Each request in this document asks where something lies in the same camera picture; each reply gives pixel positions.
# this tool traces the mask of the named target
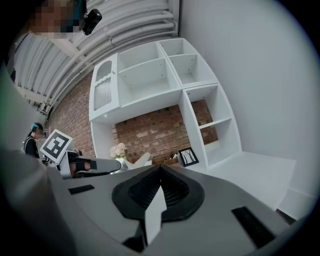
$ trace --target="white paper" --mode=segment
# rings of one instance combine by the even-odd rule
[[[156,238],[161,229],[161,214],[167,209],[165,194],[160,186],[152,202],[145,211],[145,231],[148,245]]]

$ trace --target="framed picture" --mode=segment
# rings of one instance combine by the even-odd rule
[[[184,167],[199,163],[199,160],[197,159],[191,147],[188,147],[183,150],[179,150],[179,154]]]

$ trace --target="person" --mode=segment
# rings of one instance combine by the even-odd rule
[[[23,152],[34,158],[40,158],[36,141],[44,137],[44,128],[41,123],[36,122],[31,126],[31,131],[23,144]]]

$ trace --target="black slot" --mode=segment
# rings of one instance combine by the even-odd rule
[[[84,186],[77,186],[77,187],[69,188],[68,190],[71,195],[74,195],[74,194],[79,194],[79,193],[86,192],[89,190],[93,190],[94,188],[95,187],[92,185],[84,185]]]
[[[233,209],[232,213],[257,248],[265,246],[275,238],[275,236],[252,214],[251,211],[249,211],[247,207]]]

